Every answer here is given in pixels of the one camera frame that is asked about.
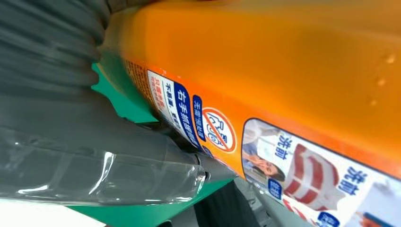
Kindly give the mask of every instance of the prohibition sign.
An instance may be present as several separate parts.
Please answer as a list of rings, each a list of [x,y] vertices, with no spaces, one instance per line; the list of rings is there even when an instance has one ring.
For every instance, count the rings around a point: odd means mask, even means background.
[[[217,148],[232,153],[236,148],[233,126],[220,111],[205,107],[202,109],[202,121],[205,137]]]

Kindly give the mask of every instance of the product label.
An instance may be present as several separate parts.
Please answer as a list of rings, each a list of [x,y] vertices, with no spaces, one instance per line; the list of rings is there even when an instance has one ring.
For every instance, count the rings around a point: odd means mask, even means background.
[[[401,221],[399,181],[262,120],[245,123],[242,164],[247,181],[313,225]]]
[[[147,69],[148,91],[142,93],[184,138],[305,221],[319,227],[401,227],[401,183],[389,175],[391,159],[377,154],[385,161],[371,168],[355,156],[371,153],[222,90],[143,62],[134,65]],[[128,73],[147,89],[142,73]]]

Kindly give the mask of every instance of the blue label strip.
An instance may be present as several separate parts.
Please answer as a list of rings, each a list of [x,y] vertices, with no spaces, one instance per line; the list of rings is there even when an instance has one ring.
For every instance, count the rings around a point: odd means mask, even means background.
[[[200,149],[198,138],[196,137],[193,129],[191,118],[191,101],[188,92],[181,84],[175,82],[174,93],[175,104],[177,105],[178,115],[185,134],[189,138],[190,142]]]
[[[205,146],[202,147],[203,147],[203,152],[205,152],[205,154],[207,154],[209,157],[213,157],[212,152],[207,147]]]
[[[206,142],[205,133],[203,132],[202,121],[202,99],[199,96],[192,97],[193,118],[195,119],[195,128],[199,138]]]
[[[319,227],[339,227],[340,221],[330,213],[320,212],[317,218],[317,226]]]
[[[281,184],[279,182],[271,179],[271,178],[268,180],[267,184],[268,184],[268,189],[269,189],[270,194],[274,198],[276,198],[278,200],[281,200],[281,195],[282,195],[282,192],[283,192]]]

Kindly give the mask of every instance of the red and white graphic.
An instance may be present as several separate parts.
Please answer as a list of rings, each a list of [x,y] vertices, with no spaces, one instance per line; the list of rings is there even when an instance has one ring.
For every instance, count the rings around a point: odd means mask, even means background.
[[[302,218],[302,220],[309,222],[313,226],[316,226],[316,222],[314,222],[310,218],[307,219],[306,216],[302,212],[300,212],[296,207],[293,207],[289,201],[287,201],[286,199],[283,199],[283,203],[284,203],[284,206],[286,206],[289,211],[296,213],[298,216],[300,216]]]
[[[236,137],[230,121],[220,111],[206,107],[202,110],[203,128],[206,138],[220,150],[232,153],[236,148]]]
[[[158,78],[151,77],[151,85],[153,97],[155,98],[157,107],[159,109],[164,109],[166,105],[163,100],[162,85],[160,83],[160,80]]]
[[[317,211],[337,210],[345,194],[336,188],[336,167],[322,156],[298,144],[284,183],[284,194]]]

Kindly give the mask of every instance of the white label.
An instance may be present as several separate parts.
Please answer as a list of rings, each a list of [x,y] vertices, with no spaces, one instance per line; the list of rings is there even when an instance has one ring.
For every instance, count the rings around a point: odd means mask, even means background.
[[[189,140],[179,120],[179,113],[175,102],[174,82],[150,70],[148,70],[148,79],[153,100],[159,112],[184,138]]]
[[[0,226],[104,227],[105,223],[61,205],[0,200]]]

